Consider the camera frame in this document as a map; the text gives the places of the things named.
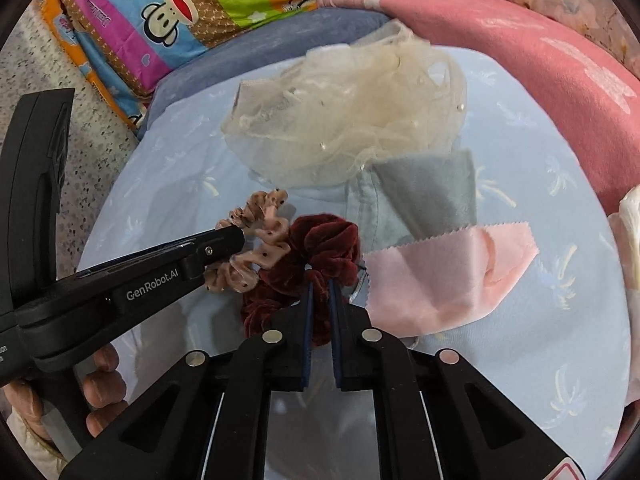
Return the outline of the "person's left hand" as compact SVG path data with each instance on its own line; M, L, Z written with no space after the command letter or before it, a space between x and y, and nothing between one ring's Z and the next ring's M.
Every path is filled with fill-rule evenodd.
M119 356L112 344L107 344L93 355L96 370L82 381L82 391L93 411L86 417L86 425L93 437L100 434L128 405L125 401L127 386L117 371ZM26 425L43 441L52 443L43 425L42 403L28 385L20 380L9 382L2 388L6 400Z

